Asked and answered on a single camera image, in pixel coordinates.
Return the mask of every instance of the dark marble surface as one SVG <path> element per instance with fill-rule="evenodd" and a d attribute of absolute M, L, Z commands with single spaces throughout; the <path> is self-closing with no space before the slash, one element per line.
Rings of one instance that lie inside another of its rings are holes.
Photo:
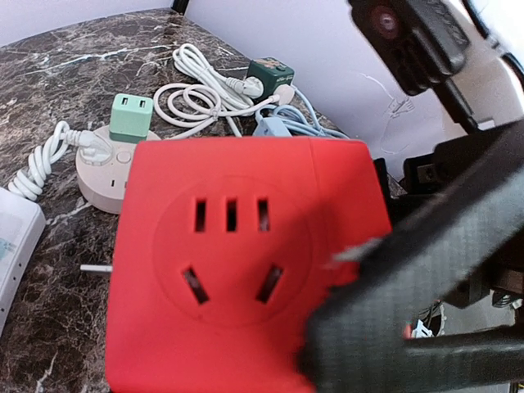
<path fill-rule="evenodd" d="M 198 46 L 226 75 L 245 73 L 245 57 L 168 10 L 90 21 L 0 48 L 0 185 L 25 166 L 59 120 L 72 129 L 96 129 L 108 124 L 117 93 L 152 97 L 164 84 L 194 83 L 173 67 L 171 52 L 182 43 Z M 253 123 L 242 121 L 242 127 L 250 133 Z M 161 137 L 179 131 L 156 115 L 151 129 Z M 224 134 L 230 131 L 222 122 L 202 133 Z M 40 199 L 47 227 L 0 337 L 1 392 L 109 391 L 109 282 L 79 266 L 111 263 L 117 217 L 82 198 L 74 158 L 70 149 L 53 166 Z"/>

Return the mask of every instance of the power outlet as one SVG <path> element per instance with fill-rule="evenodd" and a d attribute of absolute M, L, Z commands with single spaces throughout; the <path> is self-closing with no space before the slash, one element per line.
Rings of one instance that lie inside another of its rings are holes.
<path fill-rule="evenodd" d="M 363 143 L 141 143 L 111 276 L 111 389 L 314 392 L 295 362 L 305 322 L 358 271 L 332 255 L 390 229 Z"/>
<path fill-rule="evenodd" d="M 103 165 L 86 162 L 78 150 L 76 153 L 76 173 L 80 191 L 84 198 L 97 209 L 120 214 L 127 187 L 129 170 L 137 145 L 129 142 L 118 142 L 110 138 L 109 126 L 101 127 L 94 133 L 106 140 L 113 148 L 111 159 Z M 149 131 L 148 141 L 159 141 L 160 138 Z"/>

